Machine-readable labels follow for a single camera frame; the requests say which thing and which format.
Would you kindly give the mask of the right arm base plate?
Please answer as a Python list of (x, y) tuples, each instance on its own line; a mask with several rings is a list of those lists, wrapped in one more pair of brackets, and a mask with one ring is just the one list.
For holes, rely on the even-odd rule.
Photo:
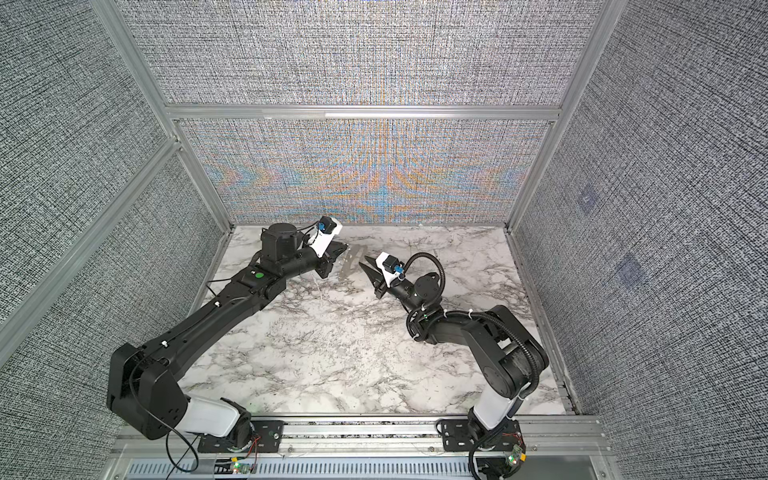
[[(513, 452), (527, 451), (520, 424), (517, 420), (503, 419), (502, 430), (493, 438), (487, 439), (479, 447), (482, 451)], [(439, 419), (435, 429), (442, 441), (443, 449), (447, 452), (469, 452), (484, 436), (491, 432), (478, 421), (469, 418)]]

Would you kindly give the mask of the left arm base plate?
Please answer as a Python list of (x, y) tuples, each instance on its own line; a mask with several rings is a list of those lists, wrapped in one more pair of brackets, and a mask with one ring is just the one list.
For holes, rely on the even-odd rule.
[(226, 437), (203, 435), (197, 446), (199, 453), (245, 454), (277, 453), (282, 441), (285, 422), (280, 420), (252, 420), (249, 426), (235, 426)]

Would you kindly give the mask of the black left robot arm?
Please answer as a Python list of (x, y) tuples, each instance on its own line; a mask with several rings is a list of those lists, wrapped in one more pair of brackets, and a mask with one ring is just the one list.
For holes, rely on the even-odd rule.
[(311, 271), (327, 278), (347, 248), (336, 239), (341, 230), (329, 216), (310, 233), (289, 223), (263, 229), (260, 250), (208, 303), (141, 346), (126, 343), (113, 352), (107, 408), (149, 440), (188, 432), (244, 448), (254, 437), (250, 413), (228, 399), (187, 394), (179, 381), (219, 339), (284, 292), (289, 279)]

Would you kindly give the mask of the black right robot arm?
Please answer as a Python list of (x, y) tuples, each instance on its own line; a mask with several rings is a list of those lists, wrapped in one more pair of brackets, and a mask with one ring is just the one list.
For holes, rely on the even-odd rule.
[(405, 262), (383, 252), (366, 256), (359, 266), (378, 299), (390, 294), (403, 306), (412, 340), (469, 348), (487, 384), (468, 414), (479, 431), (486, 433), (512, 420), (549, 366), (544, 348), (517, 317), (503, 305), (486, 311), (445, 309), (445, 269), (427, 252)]

